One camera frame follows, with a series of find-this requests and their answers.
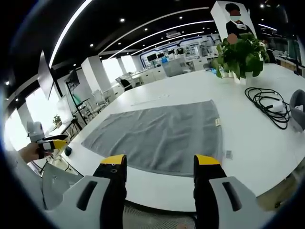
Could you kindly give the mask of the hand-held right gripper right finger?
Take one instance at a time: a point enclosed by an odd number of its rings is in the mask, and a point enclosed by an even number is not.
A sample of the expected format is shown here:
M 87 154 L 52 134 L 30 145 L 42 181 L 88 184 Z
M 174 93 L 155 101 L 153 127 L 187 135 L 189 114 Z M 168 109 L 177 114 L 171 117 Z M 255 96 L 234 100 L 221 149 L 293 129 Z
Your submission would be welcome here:
M 198 229 L 259 229 L 264 211 L 255 194 L 235 177 L 228 177 L 213 157 L 194 156 L 193 180 Z

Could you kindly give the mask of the person's left hand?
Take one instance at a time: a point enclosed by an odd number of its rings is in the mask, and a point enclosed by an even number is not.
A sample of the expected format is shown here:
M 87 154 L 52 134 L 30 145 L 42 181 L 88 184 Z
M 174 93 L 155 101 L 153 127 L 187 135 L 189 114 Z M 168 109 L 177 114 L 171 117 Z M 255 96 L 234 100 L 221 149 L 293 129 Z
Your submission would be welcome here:
M 37 143 L 29 143 L 19 150 L 18 153 L 25 163 L 43 159 L 51 155 L 51 152 L 43 152 Z

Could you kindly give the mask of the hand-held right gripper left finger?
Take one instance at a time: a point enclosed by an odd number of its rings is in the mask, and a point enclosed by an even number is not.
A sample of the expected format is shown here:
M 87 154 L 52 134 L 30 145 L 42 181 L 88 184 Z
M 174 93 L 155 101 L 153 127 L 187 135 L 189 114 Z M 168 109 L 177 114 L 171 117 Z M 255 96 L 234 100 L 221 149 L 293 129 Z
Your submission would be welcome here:
M 103 159 L 92 176 L 46 169 L 46 215 L 57 229 L 121 229 L 127 156 Z

